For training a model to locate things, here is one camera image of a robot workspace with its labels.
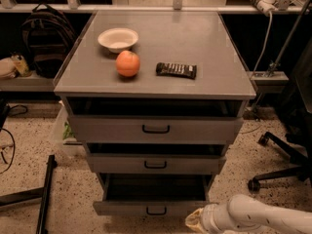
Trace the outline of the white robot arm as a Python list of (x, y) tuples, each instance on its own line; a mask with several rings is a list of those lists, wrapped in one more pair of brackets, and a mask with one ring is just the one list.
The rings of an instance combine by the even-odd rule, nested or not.
[(237, 194), (224, 204), (208, 204), (185, 219), (185, 225), (202, 234), (225, 231), (259, 233), (270, 227), (283, 234), (312, 234), (312, 214), (269, 206)]

